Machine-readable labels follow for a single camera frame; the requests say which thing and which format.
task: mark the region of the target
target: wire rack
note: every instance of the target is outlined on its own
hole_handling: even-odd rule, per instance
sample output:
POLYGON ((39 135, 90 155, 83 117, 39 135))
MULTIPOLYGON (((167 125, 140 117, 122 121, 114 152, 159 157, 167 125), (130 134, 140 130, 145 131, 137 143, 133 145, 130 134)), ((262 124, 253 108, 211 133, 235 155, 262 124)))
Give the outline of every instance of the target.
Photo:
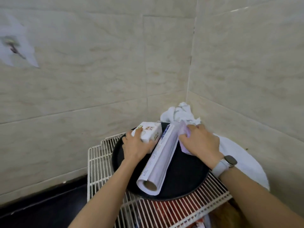
MULTIPOLYGON (((88 201, 113 175, 112 151, 124 134, 108 137, 88 150, 88 201)), ((195 192, 172 201, 150 201, 126 191, 114 227, 185 228, 231 198, 226 187, 211 173, 195 192)))

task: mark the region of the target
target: watch face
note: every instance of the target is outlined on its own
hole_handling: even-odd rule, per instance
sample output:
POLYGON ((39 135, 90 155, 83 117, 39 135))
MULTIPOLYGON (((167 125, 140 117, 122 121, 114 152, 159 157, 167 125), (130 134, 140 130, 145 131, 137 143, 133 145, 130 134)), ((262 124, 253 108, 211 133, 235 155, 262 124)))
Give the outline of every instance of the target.
POLYGON ((225 160, 230 164, 230 165, 236 165, 237 164, 237 161, 235 160, 234 157, 230 156, 230 155, 227 155, 224 157, 225 160))

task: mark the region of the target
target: tissue box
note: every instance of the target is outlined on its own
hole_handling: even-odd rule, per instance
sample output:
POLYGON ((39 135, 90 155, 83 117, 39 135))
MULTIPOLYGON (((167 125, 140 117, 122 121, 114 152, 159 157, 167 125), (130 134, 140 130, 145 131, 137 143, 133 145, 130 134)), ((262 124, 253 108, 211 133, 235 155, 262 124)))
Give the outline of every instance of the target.
POLYGON ((155 144, 159 141, 162 135, 162 128, 160 122, 142 122, 135 130, 142 127, 140 138, 143 142, 148 143, 151 140, 155 141, 155 144))

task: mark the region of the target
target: hand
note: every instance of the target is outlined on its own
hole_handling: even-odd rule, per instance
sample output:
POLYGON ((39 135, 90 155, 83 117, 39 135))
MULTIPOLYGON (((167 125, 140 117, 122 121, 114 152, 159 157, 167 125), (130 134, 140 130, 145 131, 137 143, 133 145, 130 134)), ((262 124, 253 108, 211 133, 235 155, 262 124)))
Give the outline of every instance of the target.
POLYGON ((179 136, 180 141, 192 154, 198 157, 211 170, 219 163, 224 155, 219 151, 219 137, 205 129, 203 124, 188 125, 191 135, 179 136))
POLYGON ((135 166, 155 146, 155 142, 153 140, 150 140, 149 143, 143 143, 141 141, 140 135, 142 129, 142 127, 138 128, 135 131, 134 137, 131 135, 132 131, 127 132, 126 136, 123 137, 123 154, 125 156, 125 160, 130 161, 135 166))

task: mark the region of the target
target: round black tray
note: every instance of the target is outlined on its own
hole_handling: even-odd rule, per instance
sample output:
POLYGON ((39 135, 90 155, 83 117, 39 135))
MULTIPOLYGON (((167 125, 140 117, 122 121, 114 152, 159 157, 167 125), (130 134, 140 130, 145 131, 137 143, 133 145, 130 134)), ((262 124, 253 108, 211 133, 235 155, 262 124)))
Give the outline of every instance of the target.
MULTIPOLYGON (((163 131, 167 125, 169 125, 169 123, 162 122, 161 126, 163 131)), ((114 171, 119 168, 121 162, 124 160, 122 148, 123 137, 118 140, 113 150, 112 165, 114 171)), ((141 191, 136 184, 151 154, 147 154, 136 166, 127 189, 144 199, 167 201, 186 196, 199 188, 203 184, 209 168, 197 157, 183 153, 180 148, 178 142, 159 195, 148 195, 141 191)))

